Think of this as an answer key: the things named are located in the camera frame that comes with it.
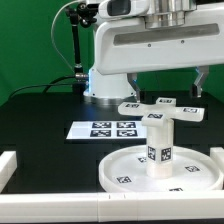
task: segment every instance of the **white border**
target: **white border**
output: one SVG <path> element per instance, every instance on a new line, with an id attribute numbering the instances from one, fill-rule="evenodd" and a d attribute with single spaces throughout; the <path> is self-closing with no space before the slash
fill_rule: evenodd
<path id="1" fill-rule="evenodd" d="M 16 153 L 0 157 L 6 185 Z M 8 170 L 7 178 L 2 175 Z M 0 195 L 0 223 L 102 222 L 224 218 L 224 191 Z"/>

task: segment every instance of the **green screen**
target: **green screen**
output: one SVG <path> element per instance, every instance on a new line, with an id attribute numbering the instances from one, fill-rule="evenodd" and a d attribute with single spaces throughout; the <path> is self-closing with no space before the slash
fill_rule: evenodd
<path id="1" fill-rule="evenodd" d="M 71 75 L 71 70 L 51 44 L 50 30 L 57 11 L 66 0 L 0 1 L 0 104 L 15 89 L 28 85 L 48 84 Z M 93 64 L 92 29 L 80 28 L 81 58 L 85 72 Z M 71 26 L 63 13 L 56 24 L 58 48 L 74 65 Z M 145 90 L 189 90 L 194 82 L 194 68 L 141 73 L 138 83 Z M 204 90 L 224 102 L 224 65 L 211 66 Z M 71 91 L 54 87 L 52 91 Z"/>

